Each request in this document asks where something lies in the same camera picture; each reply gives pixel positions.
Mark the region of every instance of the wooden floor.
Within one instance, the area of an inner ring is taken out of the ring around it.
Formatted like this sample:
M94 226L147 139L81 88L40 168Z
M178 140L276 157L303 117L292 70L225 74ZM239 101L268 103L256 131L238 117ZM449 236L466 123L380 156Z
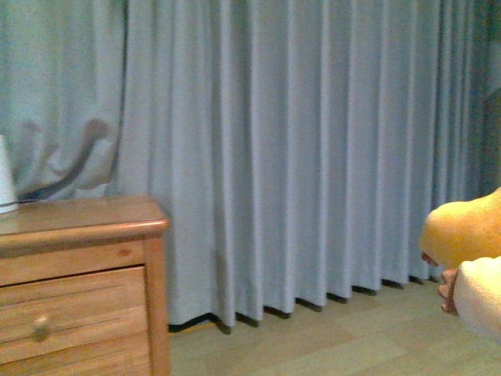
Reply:
M265 314L171 337L174 376L501 375L501 346L472 334L440 310L438 284L383 287L321 313L296 305L288 320Z

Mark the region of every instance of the gray curtain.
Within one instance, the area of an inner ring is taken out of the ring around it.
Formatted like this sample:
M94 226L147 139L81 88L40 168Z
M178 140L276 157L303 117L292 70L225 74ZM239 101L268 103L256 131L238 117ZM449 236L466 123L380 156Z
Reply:
M0 9L16 187L151 193L171 324L437 273L424 218L480 189L484 2L67 1L32 13L45 44L22 3Z

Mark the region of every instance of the wooden nightstand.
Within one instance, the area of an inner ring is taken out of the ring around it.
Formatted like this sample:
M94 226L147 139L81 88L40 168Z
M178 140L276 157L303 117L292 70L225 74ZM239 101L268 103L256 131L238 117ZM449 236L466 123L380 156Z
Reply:
M167 227L148 196L0 215L0 374L167 375Z

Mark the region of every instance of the person's arm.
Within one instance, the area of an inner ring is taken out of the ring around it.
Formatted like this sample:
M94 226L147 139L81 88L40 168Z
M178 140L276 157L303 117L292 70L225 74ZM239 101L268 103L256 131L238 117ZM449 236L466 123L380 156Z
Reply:
M501 257L461 263L451 292L460 319L501 344Z

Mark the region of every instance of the wooden drawer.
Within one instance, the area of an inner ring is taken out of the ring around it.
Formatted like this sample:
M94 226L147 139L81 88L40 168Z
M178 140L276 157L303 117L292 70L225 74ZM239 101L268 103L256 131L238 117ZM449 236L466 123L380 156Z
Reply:
M142 266L0 289L0 364L146 330Z
M134 266L144 261L144 242L138 238L0 249L0 286Z
M2 376L147 376L148 334L80 346L0 366Z

